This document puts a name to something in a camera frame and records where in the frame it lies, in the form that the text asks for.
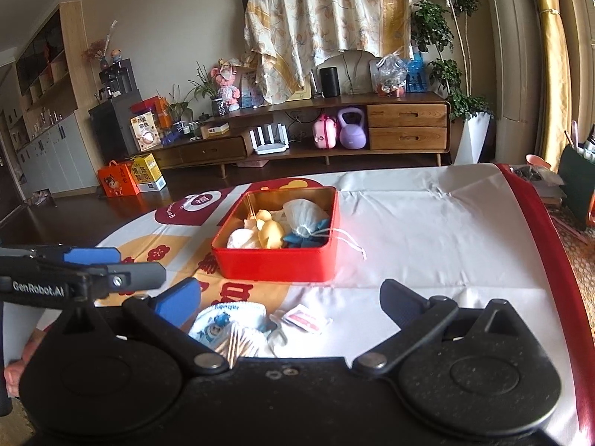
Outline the person's left hand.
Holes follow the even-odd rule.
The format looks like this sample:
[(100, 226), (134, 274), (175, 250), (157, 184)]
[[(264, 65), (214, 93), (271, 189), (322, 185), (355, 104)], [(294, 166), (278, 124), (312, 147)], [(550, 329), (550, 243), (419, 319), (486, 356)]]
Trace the person's left hand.
[(41, 341), (45, 337), (45, 332), (40, 329), (36, 329), (33, 331), (27, 344), (25, 344), (22, 357), (18, 361), (11, 362), (10, 365), (7, 365), (4, 369), (4, 379), (6, 382), (6, 391), (10, 398), (19, 398), (19, 382), (22, 377), (22, 374), (30, 362), (30, 359), (34, 355), (34, 352), (37, 350)]

